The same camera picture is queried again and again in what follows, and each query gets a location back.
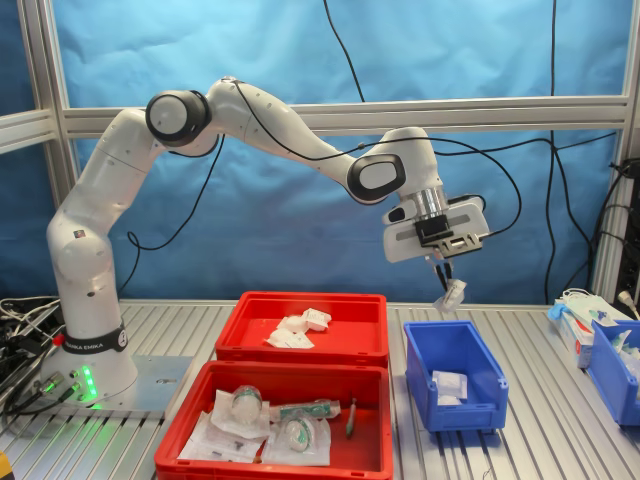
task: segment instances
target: metal table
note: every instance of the metal table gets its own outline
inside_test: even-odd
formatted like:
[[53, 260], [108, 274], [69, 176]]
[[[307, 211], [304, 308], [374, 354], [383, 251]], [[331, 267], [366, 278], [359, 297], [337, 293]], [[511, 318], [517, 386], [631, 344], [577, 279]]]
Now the metal table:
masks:
[[[235, 302], [123, 301], [123, 318], [137, 354], [187, 355], [195, 367], [215, 358], [214, 344]], [[640, 478], [640, 428], [622, 429], [589, 376], [572, 366], [545, 309], [467, 305], [440, 315], [423, 304], [389, 304], [391, 413], [395, 478], [579, 479]], [[405, 321], [471, 319], [509, 380], [506, 427], [496, 434], [429, 434], [404, 377]], [[0, 438], [16, 478], [125, 479], [154, 477], [153, 453], [169, 422], [161, 419], [41, 414], [21, 433]]]

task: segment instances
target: green led light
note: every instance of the green led light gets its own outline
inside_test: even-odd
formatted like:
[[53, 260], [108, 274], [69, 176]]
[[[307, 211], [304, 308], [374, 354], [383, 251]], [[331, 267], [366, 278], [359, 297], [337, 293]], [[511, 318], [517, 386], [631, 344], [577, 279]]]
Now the green led light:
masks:
[[89, 388], [90, 395], [85, 396], [85, 401], [91, 401], [98, 396], [98, 390], [94, 386], [93, 377], [91, 376], [91, 369], [87, 366], [82, 367], [82, 372], [84, 373], [84, 381]]

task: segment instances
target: blue plastic bin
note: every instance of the blue plastic bin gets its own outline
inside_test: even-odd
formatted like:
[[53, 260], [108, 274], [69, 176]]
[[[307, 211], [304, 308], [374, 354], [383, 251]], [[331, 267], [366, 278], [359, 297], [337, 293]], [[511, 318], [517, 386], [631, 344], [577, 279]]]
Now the blue plastic bin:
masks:
[[604, 328], [596, 322], [592, 325], [595, 335], [589, 375], [617, 424], [640, 425], [640, 401], [636, 400], [638, 381], [611, 346], [611, 340], [617, 335], [631, 330], [625, 343], [640, 347], [640, 322], [619, 321], [617, 327]]
[[[424, 427], [446, 430], [503, 428], [509, 384], [498, 362], [469, 321], [409, 322], [407, 380]], [[464, 373], [467, 402], [438, 405], [434, 370]]]

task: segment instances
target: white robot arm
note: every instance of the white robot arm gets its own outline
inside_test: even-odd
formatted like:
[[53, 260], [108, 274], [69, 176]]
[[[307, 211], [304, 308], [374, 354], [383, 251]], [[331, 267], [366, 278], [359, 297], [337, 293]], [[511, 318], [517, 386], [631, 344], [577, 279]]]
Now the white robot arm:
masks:
[[196, 157], [212, 151], [220, 134], [308, 165], [341, 184], [363, 204], [398, 193], [383, 222], [389, 261], [434, 252], [451, 257], [481, 248], [489, 233], [474, 199], [448, 202], [429, 141], [421, 128], [389, 131], [359, 158], [319, 139], [274, 96], [231, 77], [206, 95], [167, 91], [146, 112], [125, 109], [100, 138], [80, 179], [47, 229], [66, 331], [62, 349], [41, 375], [60, 372], [81, 387], [68, 403], [91, 404], [127, 389], [136, 368], [127, 352], [108, 233], [131, 206], [155, 158], [170, 151]]

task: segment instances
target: sterile pouch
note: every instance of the sterile pouch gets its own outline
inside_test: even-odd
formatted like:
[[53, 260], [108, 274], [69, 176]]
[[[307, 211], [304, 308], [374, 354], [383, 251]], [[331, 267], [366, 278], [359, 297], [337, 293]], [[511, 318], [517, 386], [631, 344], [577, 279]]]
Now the sterile pouch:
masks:
[[433, 308], [442, 313], [455, 312], [464, 301], [464, 288], [467, 286], [462, 280], [449, 280], [448, 289], [444, 296], [433, 303]]
[[438, 395], [451, 395], [467, 399], [467, 376], [462, 373], [433, 371], [433, 381], [438, 386]]
[[625, 330], [620, 335], [618, 335], [616, 338], [611, 340], [611, 346], [616, 351], [616, 353], [620, 353], [622, 351], [622, 347], [624, 346], [624, 342], [625, 342], [625, 340], [627, 339], [627, 337], [630, 334], [631, 334], [631, 330]]
[[622, 351], [628, 353], [636, 360], [640, 360], [640, 349], [638, 347], [630, 347], [627, 343], [622, 346]]
[[211, 412], [211, 423], [220, 430], [243, 438], [261, 438], [269, 435], [269, 402], [261, 402], [256, 416], [251, 407], [255, 401], [253, 393], [241, 387], [238, 395], [216, 390], [216, 401]]
[[327, 420], [317, 420], [298, 410], [272, 428], [262, 452], [263, 464], [329, 465], [331, 429]]
[[319, 318], [307, 318], [307, 327], [310, 330], [314, 330], [316, 332], [323, 332], [327, 328], [329, 328], [329, 324], [324, 320], [320, 320]]
[[[620, 352], [620, 360], [624, 363], [624, 366], [627, 367], [629, 373], [636, 377], [636, 380], [640, 384], [640, 360], [633, 358], [626, 352]], [[640, 388], [638, 389], [638, 393], [636, 394], [636, 399], [640, 400]]]
[[271, 421], [276, 423], [296, 410], [311, 415], [314, 418], [335, 418], [340, 415], [340, 402], [338, 400], [316, 400], [315, 402], [296, 403], [271, 407]]
[[320, 310], [316, 310], [314, 308], [308, 308], [302, 314], [304, 318], [307, 320], [320, 320], [324, 323], [329, 323], [331, 321], [331, 315], [328, 313], [321, 312]]
[[291, 315], [290, 317], [284, 317], [278, 324], [278, 328], [284, 328], [292, 333], [307, 333], [309, 326], [307, 325], [307, 319], [303, 316]]
[[462, 405], [462, 402], [453, 395], [438, 395], [438, 405]]
[[253, 463], [266, 437], [247, 439], [211, 424], [211, 414], [202, 412], [178, 459]]
[[571, 313], [587, 325], [591, 325], [591, 321], [594, 320], [603, 327], [615, 327], [618, 320], [631, 320], [609, 305], [604, 298], [591, 295], [584, 290], [567, 290], [562, 298]]
[[276, 348], [313, 348], [313, 342], [302, 333], [291, 333], [284, 328], [278, 328], [265, 340], [269, 345]]

